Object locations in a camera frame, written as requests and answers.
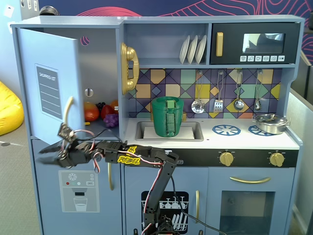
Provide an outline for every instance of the blue stove burner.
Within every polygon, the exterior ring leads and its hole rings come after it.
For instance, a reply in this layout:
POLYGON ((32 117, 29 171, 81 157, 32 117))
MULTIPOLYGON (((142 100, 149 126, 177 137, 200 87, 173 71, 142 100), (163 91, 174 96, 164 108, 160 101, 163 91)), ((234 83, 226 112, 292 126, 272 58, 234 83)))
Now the blue stove burner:
POLYGON ((250 126, 249 127, 249 132, 257 135, 257 136, 274 136, 273 134, 267 133, 265 131, 260 130, 257 126, 250 126))
POLYGON ((213 127, 212 131, 222 136, 235 136, 239 135, 241 132, 238 127, 231 125, 217 125, 213 127))

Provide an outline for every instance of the robotic arm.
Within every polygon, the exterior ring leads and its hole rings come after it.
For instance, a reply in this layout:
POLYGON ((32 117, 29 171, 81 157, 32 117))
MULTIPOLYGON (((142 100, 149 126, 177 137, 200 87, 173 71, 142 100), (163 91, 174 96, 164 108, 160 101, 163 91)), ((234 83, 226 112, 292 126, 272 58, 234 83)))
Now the robotic arm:
MULTIPOLYGON (((40 153, 59 152, 56 158, 41 158, 44 164, 56 164, 61 167, 71 168, 78 164, 93 161, 95 171, 100 172, 98 161, 105 158, 105 161, 112 164, 125 164, 131 166, 143 166, 158 168, 156 180, 154 181, 144 207, 143 218, 146 229, 142 234, 145 235, 179 235, 174 232, 171 219, 160 215, 159 201, 169 182, 177 165, 178 155, 174 153, 165 153, 164 149, 150 146, 127 145, 121 142, 84 141, 79 143, 73 130, 62 123, 58 135, 63 138, 56 144, 44 148, 40 153)), ((137 235, 137 229, 134 229, 134 235, 137 235)))

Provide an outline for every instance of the gray floor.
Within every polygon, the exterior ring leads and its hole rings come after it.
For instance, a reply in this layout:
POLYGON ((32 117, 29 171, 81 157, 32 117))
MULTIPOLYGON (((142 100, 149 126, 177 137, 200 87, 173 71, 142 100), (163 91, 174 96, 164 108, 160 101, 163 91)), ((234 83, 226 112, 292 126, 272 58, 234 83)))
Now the gray floor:
MULTIPOLYGON (((25 124, 0 136, 0 234, 39 235, 25 124)), ((292 219, 289 235, 301 235, 292 219)))

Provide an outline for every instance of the colorful tile backsplash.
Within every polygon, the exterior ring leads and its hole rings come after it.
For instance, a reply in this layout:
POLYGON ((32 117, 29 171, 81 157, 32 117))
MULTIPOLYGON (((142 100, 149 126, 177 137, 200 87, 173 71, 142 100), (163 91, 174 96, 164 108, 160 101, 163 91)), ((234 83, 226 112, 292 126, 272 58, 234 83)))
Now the colorful tile backsplash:
POLYGON ((175 96, 184 100, 184 111, 188 118, 251 118, 253 113, 276 113, 279 98, 281 69, 263 70, 263 84, 259 91, 261 110, 254 110, 256 98, 257 69, 243 69, 243 82, 240 87, 240 98, 245 103, 241 111, 234 108, 237 97, 236 81, 237 70, 224 69, 223 89, 221 99, 224 102, 224 110, 221 113, 213 112, 213 105, 218 99, 219 91, 217 79, 219 69, 201 70, 203 76, 197 74, 197 70, 180 69, 146 69, 140 70, 136 89, 127 94, 129 116, 131 118, 150 117, 151 101, 156 97, 175 96), (191 110, 191 104, 198 98, 196 87, 202 88, 200 99, 205 103, 205 112, 195 114, 191 110))

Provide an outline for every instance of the microwave buttons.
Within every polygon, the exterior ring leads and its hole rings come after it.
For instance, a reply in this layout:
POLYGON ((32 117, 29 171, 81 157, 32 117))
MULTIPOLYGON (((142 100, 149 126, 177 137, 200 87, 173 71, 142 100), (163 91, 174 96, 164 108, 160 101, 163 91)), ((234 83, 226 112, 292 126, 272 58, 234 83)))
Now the microwave buttons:
POLYGON ((263 62, 268 62, 268 61, 269 61, 269 55, 264 55, 263 62))
POLYGON ((261 62, 261 61, 262 61, 262 55, 256 55, 255 62, 261 62))
POLYGON ((279 55, 278 56, 278 61, 285 61, 285 56, 284 55, 279 55))
POLYGON ((241 55, 240 62, 245 62, 245 61, 246 61, 246 55, 241 55))
POLYGON ((271 62, 277 61, 277 55, 271 55, 271 56, 270 56, 270 61, 271 61, 271 62))
POLYGON ((253 61, 254 61, 254 55, 249 55, 248 62, 253 62, 253 61))

